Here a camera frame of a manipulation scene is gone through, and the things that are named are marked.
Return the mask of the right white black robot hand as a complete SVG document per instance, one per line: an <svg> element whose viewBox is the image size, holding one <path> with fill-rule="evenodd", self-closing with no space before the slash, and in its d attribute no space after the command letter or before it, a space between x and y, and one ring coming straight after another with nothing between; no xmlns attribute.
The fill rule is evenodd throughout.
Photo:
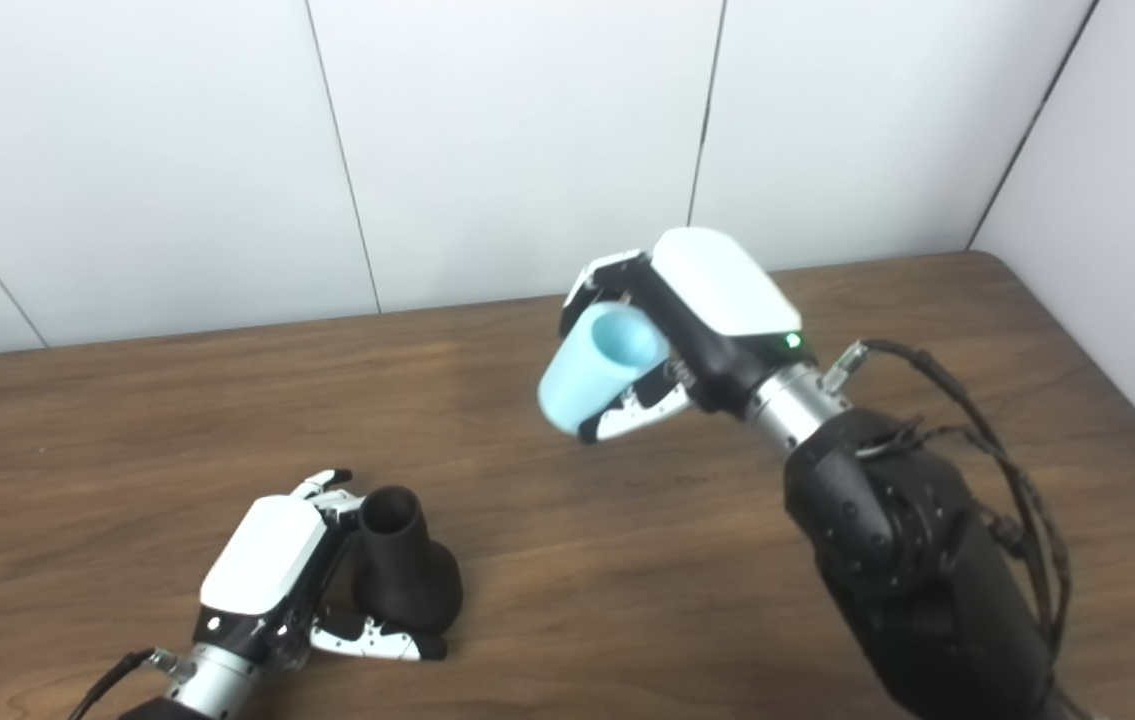
<svg viewBox="0 0 1135 720"><path fill-rule="evenodd" d="M783 452L840 407L819 393L796 307L745 246L718 231L669 231L648 251L577 275L541 413L585 445L699 407L749 424Z"/></svg>

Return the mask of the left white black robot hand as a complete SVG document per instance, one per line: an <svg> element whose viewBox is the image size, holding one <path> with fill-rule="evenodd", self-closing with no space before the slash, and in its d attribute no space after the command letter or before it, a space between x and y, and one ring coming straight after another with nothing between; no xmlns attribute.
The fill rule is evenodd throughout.
<svg viewBox="0 0 1135 720"><path fill-rule="evenodd" d="M417 493L352 495L346 469L252 502L197 592L193 644L269 673L319 651L406 662L448 655L456 556L430 536Z"/></svg>

